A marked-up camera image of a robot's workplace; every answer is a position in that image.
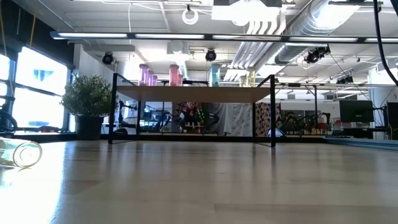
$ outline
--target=ceiling light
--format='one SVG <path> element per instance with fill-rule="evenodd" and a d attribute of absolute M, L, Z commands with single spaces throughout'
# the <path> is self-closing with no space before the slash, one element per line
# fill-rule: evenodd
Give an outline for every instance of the ceiling light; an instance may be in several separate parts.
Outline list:
<path fill-rule="evenodd" d="M 268 41 L 280 41 L 281 37 L 278 36 L 266 36 L 266 35 L 213 35 L 215 40 L 268 40 Z"/>
<path fill-rule="evenodd" d="M 367 38 L 365 40 L 367 43 L 377 43 L 377 38 Z M 398 38 L 382 38 L 381 42 L 383 43 L 398 43 Z"/>
<path fill-rule="evenodd" d="M 293 47 L 327 47 L 328 44 L 313 44 L 313 43 L 286 43 L 286 46 Z"/>
<path fill-rule="evenodd" d="M 204 39 L 201 34 L 136 34 L 138 39 Z"/>
<path fill-rule="evenodd" d="M 150 4 L 150 3 L 159 3 L 163 2 L 164 4 L 194 4 L 201 5 L 201 1 L 158 1 L 158 0 L 71 0 L 71 1 L 86 1 L 86 2 L 102 2 L 105 4 L 126 4 L 126 3 L 141 3 L 141 4 Z"/>
<path fill-rule="evenodd" d="M 112 34 L 112 33 L 58 33 L 59 37 L 66 39 L 74 38 L 127 38 L 127 34 Z"/>
<path fill-rule="evenodd" d="M 356 42 L 354 37 L 290 37 L 290 41 L 311 41 L 311 42 Z"/>

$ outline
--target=glass jar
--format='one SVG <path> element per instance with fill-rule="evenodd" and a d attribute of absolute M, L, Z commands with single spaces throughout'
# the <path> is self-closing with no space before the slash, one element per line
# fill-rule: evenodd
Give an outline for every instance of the glass jar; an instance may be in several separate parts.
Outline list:
<path fill-rule="evenodd" d="M 0 138 L 0 164 L 22 168 L 36 164 L 42 157 L 41 146 L 32 141 Z"/>

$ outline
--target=shelf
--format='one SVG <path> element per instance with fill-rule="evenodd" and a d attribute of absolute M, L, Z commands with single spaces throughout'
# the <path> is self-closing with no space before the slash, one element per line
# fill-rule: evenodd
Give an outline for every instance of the shelf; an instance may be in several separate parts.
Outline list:
<path fill-rule="evenodd" d="M 118 86 L 118 92 L 137 101 L 255 103 L 269 95 L 270 90 L 263 87 Z"/>

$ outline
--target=patterned fabric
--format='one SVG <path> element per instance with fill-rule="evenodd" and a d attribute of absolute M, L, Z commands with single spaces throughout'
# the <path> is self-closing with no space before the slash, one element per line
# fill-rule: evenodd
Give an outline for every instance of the patterned fabric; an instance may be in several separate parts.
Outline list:
<path fill-rule="evenodd" d="M 231 133 L 229 136 L 252 136 L 250 103 L 234 103 Z"/>
<path fill-rule="evenodd" d="M 276 104 L 275 118 L 280 117 L 280 103 Z M 271 104 L 256 103 L 256 136 L 266 137 L 271 128 Z"/>

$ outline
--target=ceiling beam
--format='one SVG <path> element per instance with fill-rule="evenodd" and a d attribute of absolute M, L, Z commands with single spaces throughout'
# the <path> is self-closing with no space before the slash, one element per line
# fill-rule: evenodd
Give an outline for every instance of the ceiling beam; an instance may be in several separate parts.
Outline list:
<path fill-rule="evenodd" d="M 101 44 L 101 45 L 88 45 L 84 46 L 85 51 L 96 51 L 96 52 L 135 52 L 136 47 L 133 45 L 123 44 Z"/>

